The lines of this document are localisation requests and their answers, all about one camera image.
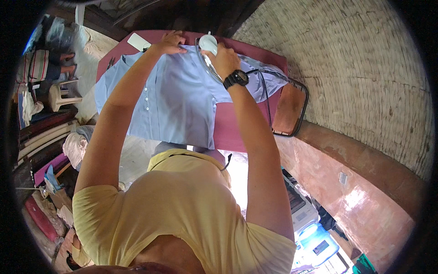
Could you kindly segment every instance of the black wristwatch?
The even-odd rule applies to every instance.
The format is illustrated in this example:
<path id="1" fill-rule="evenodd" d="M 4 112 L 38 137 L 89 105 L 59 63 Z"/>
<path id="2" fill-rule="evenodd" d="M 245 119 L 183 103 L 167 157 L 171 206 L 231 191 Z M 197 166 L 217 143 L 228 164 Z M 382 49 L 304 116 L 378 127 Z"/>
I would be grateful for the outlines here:
<path id="1" fill-rule="evenodd" d="M 223 81 L 223 86 L 225 89 L 228 89 L 234 84 L 239 84 L 242 86 L 246 86 L 249 83 L 248 75 L 241 71 L 240 69 L 236 69 L 233 71 L 225 80 Z"/>

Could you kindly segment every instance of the paper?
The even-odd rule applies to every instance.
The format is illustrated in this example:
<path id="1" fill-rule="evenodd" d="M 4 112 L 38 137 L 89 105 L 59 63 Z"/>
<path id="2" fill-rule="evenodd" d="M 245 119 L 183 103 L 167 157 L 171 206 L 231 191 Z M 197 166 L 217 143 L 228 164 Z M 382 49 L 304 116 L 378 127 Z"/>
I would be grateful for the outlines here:
<path id="1" fill-rule="evenodd" d="M 137 33 L 133 33 L 128 39 L 128 44 L 136 48 L 138 51 L 143 51 L 151 46 L 151 43 L 141 38 Z"/>

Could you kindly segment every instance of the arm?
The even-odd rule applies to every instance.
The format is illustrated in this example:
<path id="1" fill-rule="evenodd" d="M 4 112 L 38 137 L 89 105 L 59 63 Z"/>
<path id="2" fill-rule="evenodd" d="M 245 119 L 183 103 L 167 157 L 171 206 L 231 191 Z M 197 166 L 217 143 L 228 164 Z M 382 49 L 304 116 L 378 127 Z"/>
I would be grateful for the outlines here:
<path id="1" fill-rule="evenodd" d="M 93 185 L 119 184 L 119 162 L 135 104 L 162 54 L 185 53 L 182 32 L 172 31 L 152 45 L 128 70 L 108 97 L 87 147 L 74 192 Z"/>
<path id="2" fill-rule="evenodd" d="M 216 57 L 210 52 L 204 53 L 222 79 L 240 69 L 237 54 L 221 43 Z M 293 241 L 290 203 L 274 136 L 246 87 L 235 84 L 228 88 L 228 92 L 233 100 L 240 136 L 248 152 L 247 222 Z"/>
<path id="3" fill-rule="evenodd" d="M 81 250 L 81 241 L 79 240 L 79 238 L 78 238 L 78 236 L 77 236 L 76 234 L 73 236 L 73 242 L 72 242 L 72 245 L 73 245 L 76 249 Z"/>

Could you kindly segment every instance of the steam iron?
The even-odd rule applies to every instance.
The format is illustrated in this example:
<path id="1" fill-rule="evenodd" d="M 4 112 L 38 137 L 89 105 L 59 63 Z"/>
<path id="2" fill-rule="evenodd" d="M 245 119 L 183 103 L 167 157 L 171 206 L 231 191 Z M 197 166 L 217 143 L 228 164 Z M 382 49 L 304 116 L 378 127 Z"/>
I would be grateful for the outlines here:
<path id="1" fill-rule="evenodd" d="M 210 61 L 210 58 L 201 52 L 203 50 L 208 50 L 216 56 L 218 54 L 218 42 L 216 41 L 216 38 L 211 35 L 211 32 L 208 32 L 208 34 L 203 35 L 201 38 L 196 38 L 194 45 L 197 49 L 199 61 L 207 74 L 210 75 L 213 80 L 217 81 L 219 84 L 222 84 L 222 79 L 217 74 L 212 62 Z"/>

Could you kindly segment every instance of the blue water jug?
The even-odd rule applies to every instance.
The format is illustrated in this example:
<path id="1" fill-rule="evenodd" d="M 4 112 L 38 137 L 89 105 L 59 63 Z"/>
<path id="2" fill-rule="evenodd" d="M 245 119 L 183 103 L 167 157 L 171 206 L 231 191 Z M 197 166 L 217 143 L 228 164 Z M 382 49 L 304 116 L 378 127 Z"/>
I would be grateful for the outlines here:
<path id="1" fill-rule="evenodd" d="M 298 244 L 304 249 L 306 261 L 313 267 L 322 265 L 339 250 L 339 245 L 320 223 L 305 228 L 298 237 Z"/>

